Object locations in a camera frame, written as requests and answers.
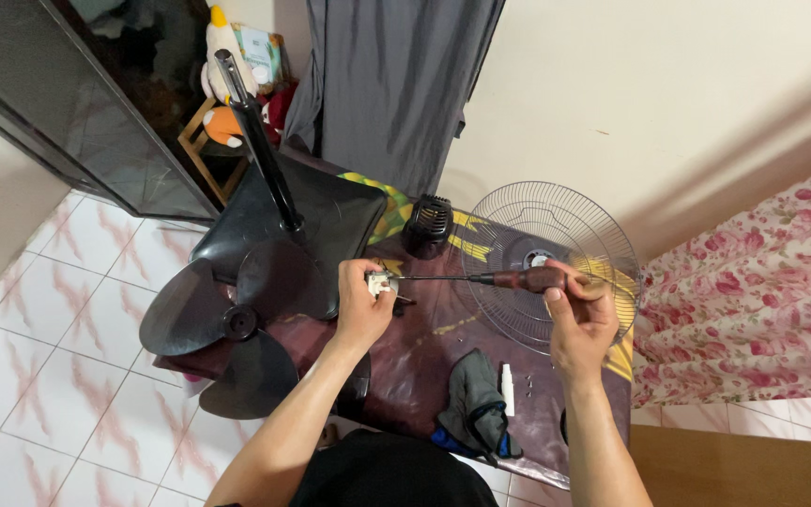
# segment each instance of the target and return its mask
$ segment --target floral curtain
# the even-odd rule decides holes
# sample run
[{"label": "floral curtain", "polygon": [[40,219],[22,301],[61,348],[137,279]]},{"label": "floral curtain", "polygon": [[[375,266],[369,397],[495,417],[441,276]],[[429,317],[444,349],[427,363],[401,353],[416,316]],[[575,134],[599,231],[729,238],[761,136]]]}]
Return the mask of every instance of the floral curtain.
[{"label": "floral curtain", "polygon": [[811,178],[643,270],[635,407],[811,396]]}]

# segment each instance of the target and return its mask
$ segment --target hand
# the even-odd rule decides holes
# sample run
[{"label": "hand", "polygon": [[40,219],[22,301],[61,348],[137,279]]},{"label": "hand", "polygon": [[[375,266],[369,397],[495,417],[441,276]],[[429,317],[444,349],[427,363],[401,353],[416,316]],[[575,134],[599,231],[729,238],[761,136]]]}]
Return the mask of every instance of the hand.
[{"label": "hand", "polygon": [[375,300],[367,290],[365,271],[384,271],[368,259],[340,262],[340,317],[334,337],[362,353],[374,345],[393,318],[397,294],[391,289]]},{"label": "hand", "polygon": [[543,294],[552,316],[550,360],[567,388],[599,383],[605,352],[618,331],[612,291],[568,264],[547,259],[546,265],[568,273],[566,292],[553,287]]}]

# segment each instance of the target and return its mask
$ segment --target screwdriver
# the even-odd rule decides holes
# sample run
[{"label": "screwdriver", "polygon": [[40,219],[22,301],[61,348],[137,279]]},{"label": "screwdriver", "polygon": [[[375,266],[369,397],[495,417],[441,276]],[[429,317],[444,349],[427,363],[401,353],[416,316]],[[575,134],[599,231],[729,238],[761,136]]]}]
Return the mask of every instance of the screwdriver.
[{"label": "screwdriver", "polygon": [[468,275],[392,275],[399,280],[466,280],[483,283],[504,289],[524,289],[535,294],[543,294],[549,287],[565,290],[568,273],[551,266],[535,266],[524,271],[490,271]]}]

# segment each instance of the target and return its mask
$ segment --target wire fan grill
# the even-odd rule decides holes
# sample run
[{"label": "wire fan grill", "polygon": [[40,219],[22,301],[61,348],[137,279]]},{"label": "wire fan grill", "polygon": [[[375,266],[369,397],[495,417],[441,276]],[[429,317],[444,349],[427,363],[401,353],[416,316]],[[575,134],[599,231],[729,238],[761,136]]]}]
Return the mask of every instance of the wire fan grill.
[{"label": "wire fan grill", "polygon": [[[563,261],[612,286],[620,322],[630,329],[640,302],[640,271],[625,233],[580,193],[543,181],[506,185],[487,195],[459,228],[465,274],[523,270],[537,255]],[[505,335],[550,352],[552,320],[540,294],[468,283],[480,309]]]}]

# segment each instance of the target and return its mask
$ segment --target black plastic base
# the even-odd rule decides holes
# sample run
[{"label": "black plastic base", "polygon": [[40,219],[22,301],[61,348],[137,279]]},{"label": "black plastic base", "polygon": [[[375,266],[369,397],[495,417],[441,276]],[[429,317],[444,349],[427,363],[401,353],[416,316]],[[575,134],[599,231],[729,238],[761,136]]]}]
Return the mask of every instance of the black plastic base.
[{"label": "black plastic base", "polygon": [[[283,228],[265,179],[254,165],[246,171],[214,227],[193,249],[190,260],[209,259],[215,279],[233,284],[250,251],[254,255],[265,252],[268,258],[269,252],[276,251],[276,242],[295,243],[305,253],[303,258],[313,262],[314,268],[302,269],[317,271],[313,285],[302,286],[303,277],[292,272],[289,263],[260,262],[262,275],[251,275],[271,281],[264,285],[265,293],[260,297],[286,292],[282,299],[290,301],[289,307],[276,308],[276,312],[334,317],[339,305],[337,265],[362,254],[387,206],[387,196],[379,189],[332,176],[286,155],[274,156],[303,218],[302,228],[298,232]],[[255,308],[262,313],[262,308]]]}]

